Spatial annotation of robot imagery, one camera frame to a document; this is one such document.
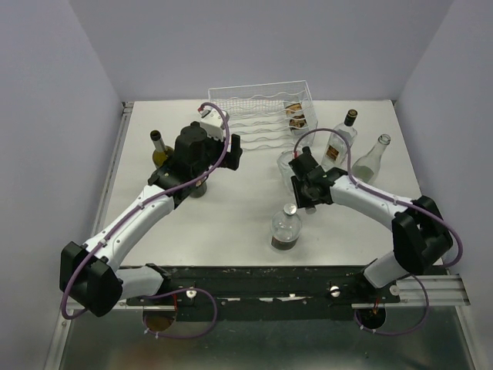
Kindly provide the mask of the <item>round clear bottle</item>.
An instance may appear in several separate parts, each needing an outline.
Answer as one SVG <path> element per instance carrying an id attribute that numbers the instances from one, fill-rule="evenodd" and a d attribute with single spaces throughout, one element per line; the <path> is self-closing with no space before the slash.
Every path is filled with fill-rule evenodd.
<path id="1" fill-rule="evenodd" d="M 293 151 L 285 150 L 283 151 L 279 157 L 277 158 L 277 166 L 280 171 L 280 175 L 283 180 L 284 186 L 287 188 L 289 193 L 293 193 L 293 184 L 291 181 L 291 177 L 294 176 L 294 173 L 289 165 L 289 162 L 293 159 Z"/>
<path id="2" fill-rule="evenodd" d="M 271 218 L 270 244 L 279 251 L 293 249 L 300 237 L 302 220 L 297 214 L 294 203 L 286 203 L 282 210 L 277 211 Z"/>

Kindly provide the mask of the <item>clear square bottle brown label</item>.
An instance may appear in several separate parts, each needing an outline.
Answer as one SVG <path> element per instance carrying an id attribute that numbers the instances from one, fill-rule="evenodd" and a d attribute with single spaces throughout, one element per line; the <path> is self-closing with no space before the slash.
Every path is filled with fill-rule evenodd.
<path id="1" fill-rule="evenodd" d="M 288 128 L 293 136 L 301 136 L 309 130 L 302 103 L 285 102 L 284 111 L 288 120 Z"/>

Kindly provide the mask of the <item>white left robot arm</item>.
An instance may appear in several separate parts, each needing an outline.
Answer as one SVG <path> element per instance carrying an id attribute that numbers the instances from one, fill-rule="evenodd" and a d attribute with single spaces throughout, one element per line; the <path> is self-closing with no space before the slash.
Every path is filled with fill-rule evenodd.
<path id="1" fill-rule="evenodd" d="M 216 168 L 238 169 L 243 153 L 240 136 L 226 131 L 221 135 L 215 140 L 198 122 L 182 128 L 173 150 L 127 209 L 83 244 L 70 242 L 63 248 L 59 287 L 65 319 L 76 317 L 67 311 L 70 298 L 97 317 L 122 299 L 147 297 L 153 304 L 169 299 L 171 287 L 160 268 L 147 264 L 124 271 L 120 266 L 159 220 L 204 187 Z"/>

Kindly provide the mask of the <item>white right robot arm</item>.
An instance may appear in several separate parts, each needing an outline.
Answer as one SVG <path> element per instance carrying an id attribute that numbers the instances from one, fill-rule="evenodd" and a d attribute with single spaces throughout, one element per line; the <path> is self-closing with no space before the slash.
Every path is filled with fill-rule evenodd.
<path id="1" fill-rule="evenodd" d="M 409 274 L 423 274 L 450 250 L 451 232 L 436 203 L 429 197 L 398 197 L 359 183 L 346 170 L 324 170 L 308 147 L 289 162 L 291 183 L 299 208 L 336 204 L 355 210 L 392 233 L 393 250 L 363 269 L 354 283 L 365 302 L 382 293 L 383 286 Z"/>

